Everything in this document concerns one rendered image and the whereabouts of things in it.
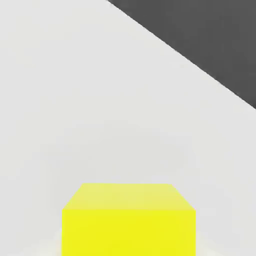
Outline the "small yellow cube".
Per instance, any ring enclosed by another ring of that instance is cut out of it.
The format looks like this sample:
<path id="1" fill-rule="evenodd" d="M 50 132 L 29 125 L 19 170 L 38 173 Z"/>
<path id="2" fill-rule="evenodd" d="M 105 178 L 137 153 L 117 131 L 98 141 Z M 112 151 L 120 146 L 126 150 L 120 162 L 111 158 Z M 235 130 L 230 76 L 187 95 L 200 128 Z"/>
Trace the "small yellow cube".
<path id="1" fill-rule="evenodd" d="M 84 183 L 62 210 L 61 256 L 196 256 L 196 211 L 170 184 Z"/>

